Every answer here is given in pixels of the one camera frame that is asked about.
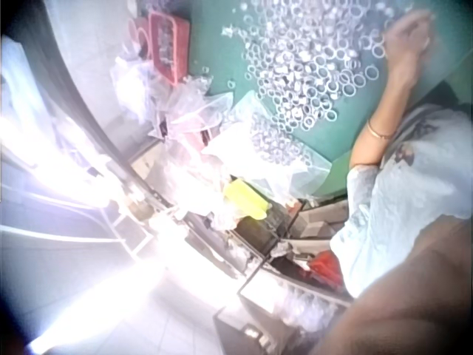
red object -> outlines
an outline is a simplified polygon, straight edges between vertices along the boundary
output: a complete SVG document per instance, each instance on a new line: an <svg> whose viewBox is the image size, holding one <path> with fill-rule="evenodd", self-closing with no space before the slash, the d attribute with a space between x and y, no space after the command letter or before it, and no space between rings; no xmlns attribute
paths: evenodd
<svg viewBox="0 0 473 355"><path fill-rule="evenodd" d="M331 250L322 251L307 263L310 270L329 285L343 288L343 276L341 275L340 263L337 256Z"/></svg>
<svg viewBox="0 0 473 355"><path fill-rule="evenodd" d="M157 42L157 34L160 23L170 21L173 33L173 64L165 65L161 62ZM166 15L157 11L149 14L150 52L152 54L154 67L168 79L171 85L176 85L180 79L187 75L188 70L188 46L191 25L181 18Z"/></svg>

green table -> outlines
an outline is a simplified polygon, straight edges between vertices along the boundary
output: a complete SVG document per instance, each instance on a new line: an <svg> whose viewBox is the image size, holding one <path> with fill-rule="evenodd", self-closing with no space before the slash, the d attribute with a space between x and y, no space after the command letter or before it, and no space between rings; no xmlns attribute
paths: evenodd
<svg viewBox="0 0 473 355"><path fill-rule="evenodd" d="M472 49L472 15L469 9L453 0L417 0L415 7L429 8L436 15L435 27L438 37L429 66L416 87L411 104L419 101L436 87ZM193 75L202 74L203 67L210 68L214 77L210 94L227 92L228 80L236 82L235 102L249 90L257 89L256 81L246 81L244 74L248 63L242 60L244 50L240 38L222 36L222 28L230 24L246 28L242 0L194 0L191 10L191 46L189 70ZM251 14L252 6L247 13ZM380 80L369 82L353 98L342 98L335 104L338 120L318 122L309 132L300 129L294 135L319 154L333 162L333 171L317 195L326 195L344 189L348 171L349 152L358 132L375 110L386 82L384 61L377 61L381 69ZM265 101L274 110L272 102Z"/></svg>

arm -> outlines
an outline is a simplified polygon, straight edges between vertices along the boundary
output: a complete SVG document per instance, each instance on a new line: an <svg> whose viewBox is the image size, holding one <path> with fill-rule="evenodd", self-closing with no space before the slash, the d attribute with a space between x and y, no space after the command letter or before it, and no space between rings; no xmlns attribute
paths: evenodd
<svg viewBox="0 0 473 355"><path fill-rule="evenodd" d="M387 86L377 110L368 121L372 129L367 124L355 142L350 168L381 162L389 138L402 122L412 88L417 84L421 62L430 43L431 18L429 11L412 11L386 33Z"/></svg>

white shirt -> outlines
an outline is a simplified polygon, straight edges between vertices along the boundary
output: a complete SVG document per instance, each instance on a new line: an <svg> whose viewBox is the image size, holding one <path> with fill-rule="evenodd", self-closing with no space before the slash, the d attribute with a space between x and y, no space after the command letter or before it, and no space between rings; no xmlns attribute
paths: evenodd
<svg viewBox="0 0 473 355"><path fill-rule="evenodd" d="M426 105L402 123L381 168L347 177L350 217L330 241L348 292L358 297L402 263L423 228L442 214L472 215L472 124Z"/></svg>

yellow object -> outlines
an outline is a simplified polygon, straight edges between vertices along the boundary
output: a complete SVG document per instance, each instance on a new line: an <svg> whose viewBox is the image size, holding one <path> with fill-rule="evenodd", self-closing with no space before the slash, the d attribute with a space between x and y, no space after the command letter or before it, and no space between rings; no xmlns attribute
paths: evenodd
<svg viewBox="0 0 473 355"><path fill-rule="evenodd" d="M224 191L225 196L235 203L246 215L255 220L264 220L269 209L269 202L259 196L250 186L240 179L230 183Z"/></svg>

